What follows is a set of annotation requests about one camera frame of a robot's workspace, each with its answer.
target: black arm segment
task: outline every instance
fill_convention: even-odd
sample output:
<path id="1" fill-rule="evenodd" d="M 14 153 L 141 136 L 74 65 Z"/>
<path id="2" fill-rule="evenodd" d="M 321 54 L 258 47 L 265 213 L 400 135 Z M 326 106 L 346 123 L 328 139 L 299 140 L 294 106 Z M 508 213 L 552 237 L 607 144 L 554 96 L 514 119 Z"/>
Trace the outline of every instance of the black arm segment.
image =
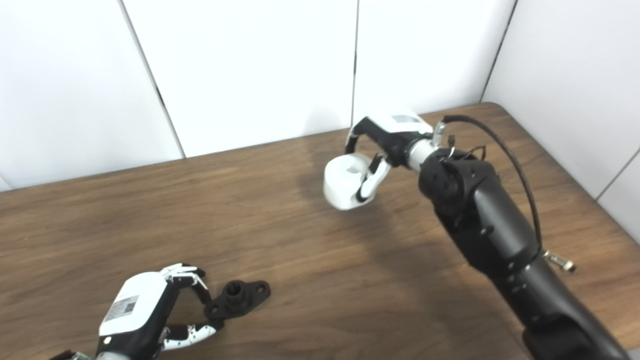
<path id="1" fill-rule="evenodd" d="M 419 187 L 467 261 L 500 291 L 525 327 L 536 360 L 629 359 L 559 280 L 535 233 L 493 167 L 442 149 L 420 171 Z"/>

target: robot finger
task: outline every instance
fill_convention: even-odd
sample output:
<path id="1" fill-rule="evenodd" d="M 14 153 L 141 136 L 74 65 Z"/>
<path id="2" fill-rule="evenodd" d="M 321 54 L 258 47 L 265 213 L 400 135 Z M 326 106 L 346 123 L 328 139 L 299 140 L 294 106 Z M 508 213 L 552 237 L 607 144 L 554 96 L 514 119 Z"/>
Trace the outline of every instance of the robot finger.
<path id="1" fill-rule="evenodd" d="M 169 328 L 169 335 L 164 339 L 163 350 L 188 347 L 216 333 L 216 329 L 208 323 L 171 325 L 167 327 Z"/>

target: wooden table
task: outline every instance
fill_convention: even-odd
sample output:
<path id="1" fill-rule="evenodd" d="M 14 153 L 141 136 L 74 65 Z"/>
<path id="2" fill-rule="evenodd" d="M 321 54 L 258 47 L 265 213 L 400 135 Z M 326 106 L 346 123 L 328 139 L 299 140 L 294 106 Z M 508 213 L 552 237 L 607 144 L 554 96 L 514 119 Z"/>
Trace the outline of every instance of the wooden table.
<path id="1" fill-rule="evenodd" d="M 425 115 L 476 117 L 503 136 L 534 188 L 545 245 L 577 262 L 561 277 L 624 347 L 640 345 L 640 247 L 499 106 Z M 464 124 L 457 145 L 491 143 Z M 232 279 L 270 282 L 271 298 L 215 337 L 162 359 L 527 359 L 520 326 L 465 264 L 400 168 L 365 207 L 323 198 L 324 165 L 346 131 L 0 193 L 0 353 L 93 354 L 130 276 L 188 262 L 217 295 Z M 362 146 L 368 154 L 370 143 Z M 525 213 L 517 176 L 488 159 Z M 201 319 L 185 291 L 172 321 Z"/>

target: mounting hole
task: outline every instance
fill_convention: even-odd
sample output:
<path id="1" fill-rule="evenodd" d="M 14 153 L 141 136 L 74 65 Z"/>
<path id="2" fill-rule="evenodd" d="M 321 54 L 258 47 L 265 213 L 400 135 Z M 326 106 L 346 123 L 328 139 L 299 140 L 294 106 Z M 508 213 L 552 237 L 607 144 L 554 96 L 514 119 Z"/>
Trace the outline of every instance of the mounting hole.
<path id="1" fill-rule="evenodd" d="M 237 296 L 242 291 L 242 285 L 237 281 L 232 281 L 227 285 L 227 294 L 229 296 Z"/>

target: barcode sticker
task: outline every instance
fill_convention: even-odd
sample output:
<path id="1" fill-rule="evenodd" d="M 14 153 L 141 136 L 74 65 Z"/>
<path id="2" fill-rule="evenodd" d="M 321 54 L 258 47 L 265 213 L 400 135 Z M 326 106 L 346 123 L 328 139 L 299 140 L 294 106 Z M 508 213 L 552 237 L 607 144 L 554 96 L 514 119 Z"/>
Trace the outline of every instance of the barcode sticker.
<path id="1" fill-rule="evenodd" d="M 126 299 L 118 300 L 111 305 L 111 309 L 104 318 L 104 321 L 109 321 L 123 316 L 131 315 L 133 308 L 136 307 L 139 295 L 127 297 Z"/>

